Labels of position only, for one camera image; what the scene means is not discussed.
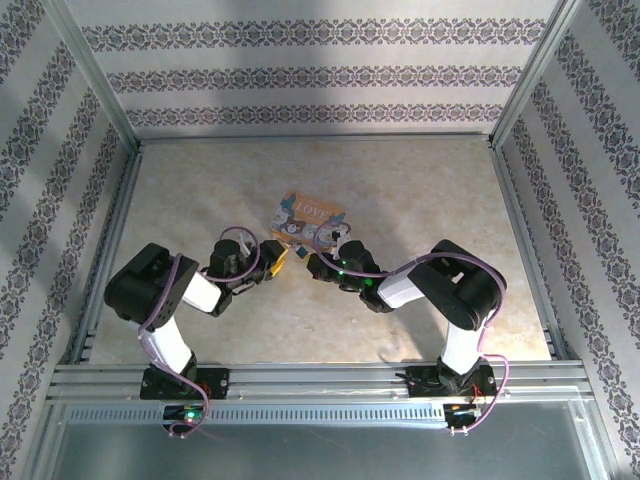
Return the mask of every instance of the purple cable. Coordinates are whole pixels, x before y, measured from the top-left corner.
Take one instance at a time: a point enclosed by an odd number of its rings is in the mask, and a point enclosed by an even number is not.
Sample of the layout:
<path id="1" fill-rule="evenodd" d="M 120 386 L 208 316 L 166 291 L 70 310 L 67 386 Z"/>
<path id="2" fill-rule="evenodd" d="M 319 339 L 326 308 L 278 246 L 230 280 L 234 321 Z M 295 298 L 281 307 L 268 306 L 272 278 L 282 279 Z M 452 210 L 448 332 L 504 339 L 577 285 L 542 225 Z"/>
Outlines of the purple cable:
<path id="1" fill-rule="evenodd" d="M 169 427 L 169 436 L 174 435 L 173 429 L 178 425 L 186 425 L 191 427 L 191 429 L 188 430 L 187 432 L 180 434 L 180 438 L 187 438 L 189 435 L 195 432 L 198 428 L 200 428 L 200 426 L 204 423 L 207 416 L 209 415 L 209 408 L 210 408 L 209 396 L 195 382 L 192 382 L 188 378 L 183 377 L 179 373 L 174 372 L 173 370 L 171 370 L 171 368 L 169 368 L 167 364 L 165 364 L 162 360 L 160 360 L 156 356 L 156 353 L 151 348 L 149 344 L 149 340 L 144 336 L 144 332 L 146 331 L 147 327 L 149 327 L 149 325 L 151 325 L 156 320 L 156 318 L 160 314 L 160 311 L 162 310 L 162 307 L 164 307 L 164 304 L 167 301 L 167 297 L 169 296 L 169 292 L 171 291 L 173 282 L 176 279 L 176 274 L 178 273 L 178 267 L 180 266 L 181 258 L 182 258 L 182 255 L 180 253 L 177 253 L 176 256 L 173 258 L 173 265 L 171 266 L 171 270 L 169 271 L 169 277 L 167 278 L 167 283 L 162 289 L 162 293 L 160 294 L 160 298 L 158 299 L 156 306 L 151 312 L 151 315 L 149 315 L 149 318 L 147 318 L 147 320 L 142 325 L 140 325 L 140 327 L 138 327 L 138 340 L 140 341 L 140 345 L 142 346 L 142 349 L 145 352 L 147 352 L 147 355 L 149 355 L 149 357 L 151 358 L 151 363 L 153 363 L 160 370 L 168 373 L 169 375 L 172 375 L 173 377 L 177 378 L 181 382 L 186 383 L 191 388 L 196 390 L 200 395 L 202 395 L 202 398 L 204 399 L 205 408 L 204 408 L 204 411 L 202 412 L 202 419 L 197 424 L 192 426 L 187 422 L 177 421 L 172 423 L 171 426 Z"/>
<path id="2" fill-rule="evenodd" d="M 258 262 L 260 261 L 260 244 L 258 243 L 258 237 L 256 237 L 255 234 L 251 230 L 249 230 L 248 228 L 240 227 L 240 226 L 233 226 L 233 227 L 225 228 L 222 231 L 222 233 L 220 234 L 220 239 L 219 240 L 222 240 L 222 237 L 224 236 L 224 234 L 227 233 L 227 232 L 230 232 L 231 230 L 240 230 L 242 232 L 248 233 L 251 236 L 251 239 L 253 240 L 253 242 L 256 245 L 256 258 L 253 259 L 253 263 L 251 264 L 251 266 L 249 268 L 247 268 L 240 275 L 236 275 L 235 277 L 216 278 L 216 277 L 210 277 L 208 275 L 202 275 L 204 278 L 206 278 L 210 282 L 230 283 L 230 282 L 235 282 L 237 280 L 242 280 L 244 277 L 246 277 L 251 272 L 253 272 L 255 270 L 255 268 L 258 266 Z"/>
<path id="3" fill-rule="evenodd" d="M 489 404 L 489 408 L 487 408 L 482 413 L 482 415 L 480 415 L 476 419 L 476 421 L 473 422 L 468 427 L 452 428 L 450 430 L 452 435 L 455 435 L 456 433 L 465 433 L 466 434 L 467 432 L 470 432 L 474 428 L 477 428 L 478 426 L 480 426 L 480 424 L 487 419 L 487 417 L 489 416 L 489 414 L 493 410 L 493 407 L 496 406 L 496 403 L 498 402 L 498 398 L 500 398 L 500 395 L 502 395 L 502 392 L 504 391 L 504 387 L 507 386 L 507 382 L 509 381 L 510 366 L 509 366 L 509 360 L 507 360 L 507 357 L 505 357 L 504 355 L 497 354 L 497 353 L 491 353 L 491 354 L 482 355 L 482 357 L 484 359 L 486 359 L 486 360 L 491 360 L 493 358 L 493 359 L 496 359 L 496 360 L 502 360 L 504 362 L 504 377 L 502 378 L 502 383 L 500 384 L 500 387 L 498 388 L 498 391 L 496 392 L 496 396 L 493 397 L 493 400 Z"/>
<path id="4" fill-rule="evenodd" d="M 495 318 L 498 316 L 498 313 L 500 313 L 500 310 L 501 310 L 503 302 L 504 302 L 504 298 L 507 295 L 507 286 L 506 286 L 504 280 L 502 278 L 500 278 L 498 273 L 493 269 L 493 267 L 491 267 L 491 265 L 489 265 L 488 263 L 480 260 L 479 258 L 471 257 L 469 255 L 463 255 L 461 253 L 453 253 L 453 252 L 431 252 L 431 253 L 427 253 L 425 255 L 422 255 L 421 257 L 416 258 L 415 260 L 412 260 L 412 261 L 404 264 L 400 268 L 397 268 L 397 269 L 393 270 L 392 272 L 388 272 L 388 273 L 364 273 L 364 272 L 356 272 L 354 270 L 344 270 L 344 269 L 334 265 L 329 260 L 327 260 L 324 257 L 324 255 L 322 255 L 322 252 L 320 251 L 320 248 L 318 247 L 318 232 L 320 231 L 321 228 L 324 228 L 329 224 L 333 224 L 333 225 L 337 225 L 337 226 L 347 225 L 349 227 L 349 230 L 351 230 L 351 226 L 346 222 L 335 222 L 335 223 L 332 223 L 329 220 L 329 221 L 325 222 L 324 224 L 322 224 L 322 226 L 320 226 L 318 228 L 318 230 L 316 230 L 316 233 L 313 236 L 313 249 L 318 254 L 318 257 L 320 258 L 320 260 L 322 260 L 325 263 L 325 265 L 327 265 L 328 267 L 332 268 L 333 270 L 336 270 L 338 272 L 342 272 L 344 275 L 350 275 L 350 276 L 353 276 L 353 277 L 366 277 L 366 278 L 386 278 L 386 277 L 390 277 L 392 275 L 397 275 L 398 273 L 403 272 L 406 269 L 413 267 L 414 265 L 418 265 L 419 263 L 426 262 L 426 261 L 432 260 L 434 258 L 452 258 L 454 260 L 461 260 L 461 261 L 464 261 L 464 262 L 467 262 L 467 263 L 471 263 L 472 265 L 475 265 L 477 267 L 480 267 L 484 271 L 486 271 L 489 275 L 491 275 L 491 278 L 496 282 L 496 284 L 498 285 L 498 288 L 500 289 L 500 299 L 498 300 L 498 305 L 496 306 L 495 310 L 493 311 L 491 316 L 487 319 L 485 324 L 482 326 L 482 332 L 480 333 L 480 338 L 478 339 L 478 349 L 477 350 L 478 350 L 478 353 L 483 358 L 485 358 L 486 360 L 490 360 L 491 358 L 495 358 L 495 359 L 500 359 L 500 360 L 502 360 L 504 362 L 504 368 L 505 368 L 504 378 L 502 380 L 502 383 L 500 384 L 500 388 L 498 388 L 496 396 L 493 398 L 491 404 L 489 405 L 489 408 L 487 408 L 487 410 L 480 417 L 478 417 L 478 419 L 472 425 L 470 425 L 468 428 L 457 429 L 457 430 L 453 429 L 453 430 L 451 430 L 451 432 L 452 433 L 460 433 L 460 432 L 466 433 L 466 432 L 468 432 L 470 430 L 473 430 L 478 425 L 480 425 L 482 422 L 484 422 L 484 420 L 487 418 L 487 416 L 493 410 L 493 407 L 495 406 L 496 402 L 498 401 L 498 398 L 500 397 L 500 395 L 504 391 L 504 388 L 507 385 L 507 382 L 509 381 L 509 361 L 507 360 L 507 358 L 504 355 L 500 355 L 500 354 L 486 354 L 485 355 L 482 352 L 482 347 L 484 346 L 484 339 L 485 339 L 485 335 L 487 333 L 487 329 L 489 328 L 489 325 L 491 325 L 491 323 L 493 323 Z"/>

